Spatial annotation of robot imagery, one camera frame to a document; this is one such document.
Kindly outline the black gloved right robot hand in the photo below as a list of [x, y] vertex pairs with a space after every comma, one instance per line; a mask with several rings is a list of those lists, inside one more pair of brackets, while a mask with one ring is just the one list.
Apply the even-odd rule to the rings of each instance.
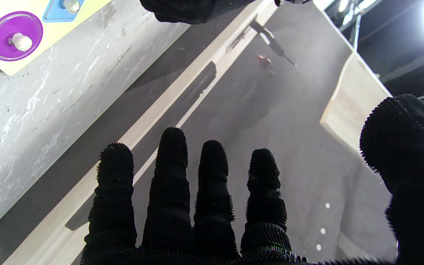
[[[364, 161], [389, 193], [385, 211], [399, 244], [395, 261], [347, 258], [322, 265], [424, 265], [424, 102], [413, 95], [383, 100], [360, 136]], [[123, 143], [100, 154], [82, 265], [308, 265], [293, 252], [279, 171], [268, 149], [252, 153], [245, 231], [237, 251], [228, 164], [222, 144], [204, 143], [198, 168], [194, 225], [186, 178], [187, 142], [179, 128], [160, 138], [143, 240], [136, 247], [134, 161]]]

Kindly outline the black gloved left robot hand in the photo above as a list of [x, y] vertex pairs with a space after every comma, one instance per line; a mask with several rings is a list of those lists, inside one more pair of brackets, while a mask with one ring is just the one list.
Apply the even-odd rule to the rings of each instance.
[[252, 0], [141, 0], [159, 22], [205, 24], [225, 13], [252, 3]]

